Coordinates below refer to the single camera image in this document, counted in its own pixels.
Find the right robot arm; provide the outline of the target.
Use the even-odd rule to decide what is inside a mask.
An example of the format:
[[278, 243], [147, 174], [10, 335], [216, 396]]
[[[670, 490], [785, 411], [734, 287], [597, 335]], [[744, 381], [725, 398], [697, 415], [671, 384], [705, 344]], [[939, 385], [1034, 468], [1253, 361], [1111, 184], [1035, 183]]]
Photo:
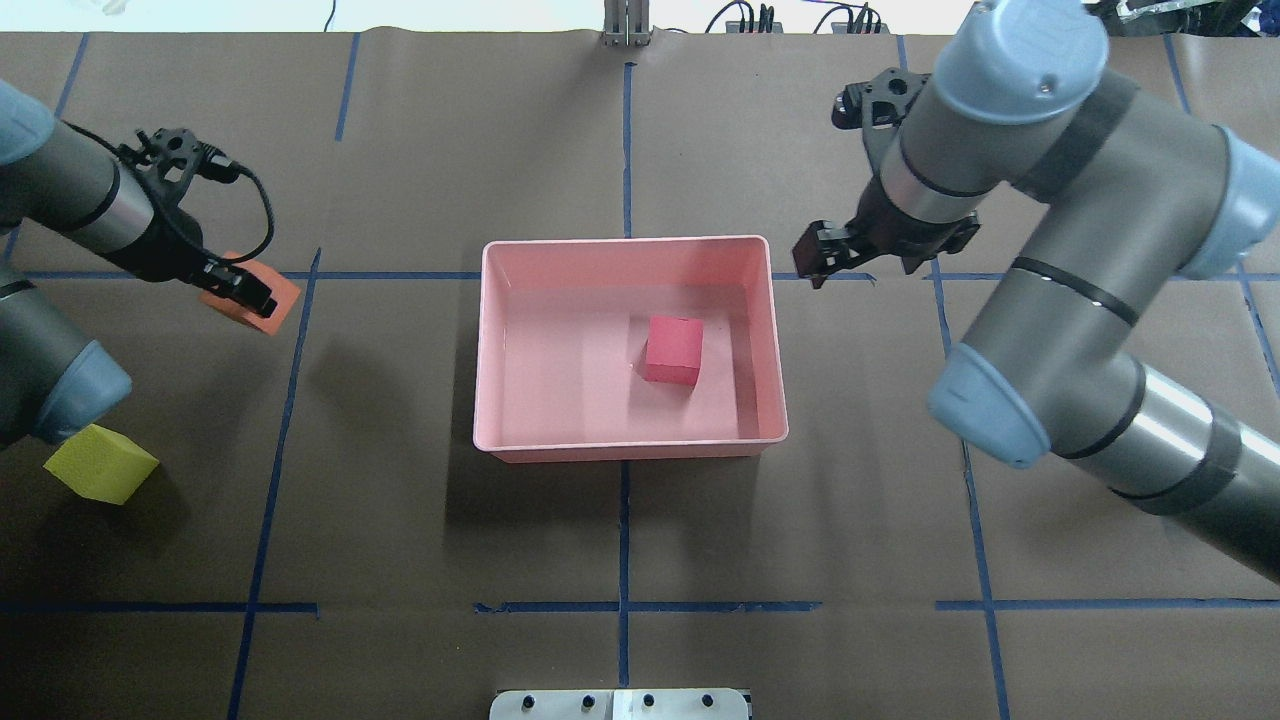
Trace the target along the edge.
[[931, 388], [931, 415], [1012, 468], [1055, 455], [1277, 579], [1277, 443], [1125, 348], [1174, 277], [1235, 266], [1277, 224], [1277, 161], [1108, 68], [1079, 1], [978, 1], [928, 74], [846, 86], [861, 132], [854, 218], [813, 222], [795, 272], [820, 288], [893, 256], [959, 252], [1000, 184], [1046, 205]]

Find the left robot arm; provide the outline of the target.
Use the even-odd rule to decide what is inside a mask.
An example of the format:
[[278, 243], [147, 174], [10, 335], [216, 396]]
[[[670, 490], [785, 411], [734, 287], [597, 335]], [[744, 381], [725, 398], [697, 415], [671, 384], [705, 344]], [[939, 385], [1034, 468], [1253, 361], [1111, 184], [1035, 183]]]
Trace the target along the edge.
[[[1, 181], [3, 238], [55, 238], [83, 255], [70, 263], [67, 252], [51, 261], [3, 254], [4, 447], [59, 445], [132, 391], [119, 361], [38, 287], [45, 273], [187, 284], [265, 328], [288, 313], [284, 284], [260, 261], [276, 234], [265, 183], [191, 129], [141, 131], [132, 143], [111, 143], [4, 83]], [[252, 249], [221, 255], [209, 246], [184, 208], [196, 181], [253, 186], [265, 228]]]

